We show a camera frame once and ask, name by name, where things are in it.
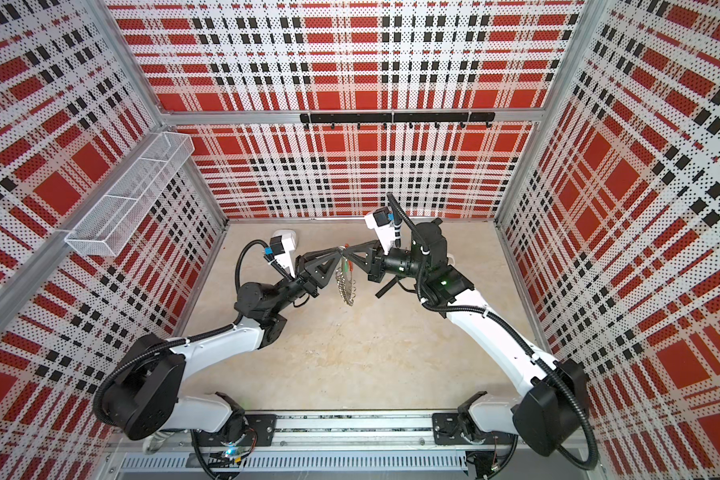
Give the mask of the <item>silver keyring with chain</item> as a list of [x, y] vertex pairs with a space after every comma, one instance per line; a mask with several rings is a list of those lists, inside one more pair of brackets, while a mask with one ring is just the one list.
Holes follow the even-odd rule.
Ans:
[[335, 280], [339, 294], [343, 302], [348, 306], [353, 306], [356, 296], [356, 285], [354, 280], [354, 264], [353, 271], [348, 272], [344, 269], [344, 257], [340, 260], [335, 270]]

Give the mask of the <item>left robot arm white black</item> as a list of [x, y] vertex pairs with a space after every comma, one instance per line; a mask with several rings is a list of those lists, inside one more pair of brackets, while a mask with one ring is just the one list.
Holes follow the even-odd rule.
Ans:
[[183, 384], [210, 366], [273, 344], [286, 324], [282, 310], [304, 296], [317, 297], [342, 253], [340, 247], [309, 252], [288, 273], [267, 247], [264, 257], [281, 276], [276, 284], [237, 280], [237, 317], [225, 326], [188, 337], [139, 338], [96, 390], [95, 417], [131, 440], [181, 430], [218, 432], [239, 421], [241, 410], [229, 397], [183, 396]]

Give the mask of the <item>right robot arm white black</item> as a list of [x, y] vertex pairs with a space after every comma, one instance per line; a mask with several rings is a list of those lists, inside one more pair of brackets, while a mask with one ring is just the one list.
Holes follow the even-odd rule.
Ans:
[[394, 283], [412, 278], [421, 306], [459, 327], [501, 368], [519, 396], [516, 404], [497, 405], [478, 392], [458, 407], [446, 436], [483, 444], [491, 433], [501, 432], [541, 456], [558, 452], [579, 469], [595, 469], [600, 455], [582, 364], [557, 360], [489, 305], [450, 262], [441, 219], [414, 222], [393, 195], [387, 199], [388, 206], [371, 212], [367, 220], [375, 239], [306, 254], [298, 262], [300, 269], [330, 276], [347, 260], [371, 282], [382, 283], [386, 275]]

